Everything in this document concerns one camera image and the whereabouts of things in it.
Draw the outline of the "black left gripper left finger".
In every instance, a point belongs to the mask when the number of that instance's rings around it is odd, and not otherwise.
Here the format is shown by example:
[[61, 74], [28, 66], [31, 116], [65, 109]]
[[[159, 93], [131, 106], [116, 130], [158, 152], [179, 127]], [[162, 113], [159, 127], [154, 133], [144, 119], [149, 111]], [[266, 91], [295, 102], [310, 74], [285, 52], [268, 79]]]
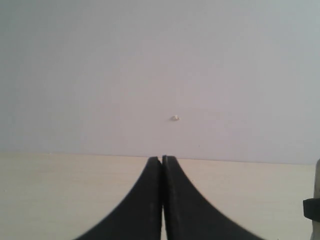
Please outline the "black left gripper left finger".
[[159, 240], [162, 232], [162, 164], [150, 157], [125, 198], [78, 240]]

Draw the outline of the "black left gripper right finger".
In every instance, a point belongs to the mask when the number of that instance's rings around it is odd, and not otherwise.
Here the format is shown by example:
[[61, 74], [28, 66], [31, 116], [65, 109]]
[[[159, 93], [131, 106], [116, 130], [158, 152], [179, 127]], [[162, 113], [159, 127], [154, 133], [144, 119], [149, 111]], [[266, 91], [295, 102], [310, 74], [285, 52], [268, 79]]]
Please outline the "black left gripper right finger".
[[168, 240], [259, 240], [196, 189], [175, 156], [162, 157], [163, 210]]

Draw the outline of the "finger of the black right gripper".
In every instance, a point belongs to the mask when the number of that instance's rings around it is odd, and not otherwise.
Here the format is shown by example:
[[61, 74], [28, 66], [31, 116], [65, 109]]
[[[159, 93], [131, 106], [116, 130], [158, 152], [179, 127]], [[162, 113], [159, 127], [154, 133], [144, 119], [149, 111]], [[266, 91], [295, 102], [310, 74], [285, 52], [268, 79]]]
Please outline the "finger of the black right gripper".
[[309, 220], [320, 220], [320, 199], [309, 198], [303, 200], [303, 215]]

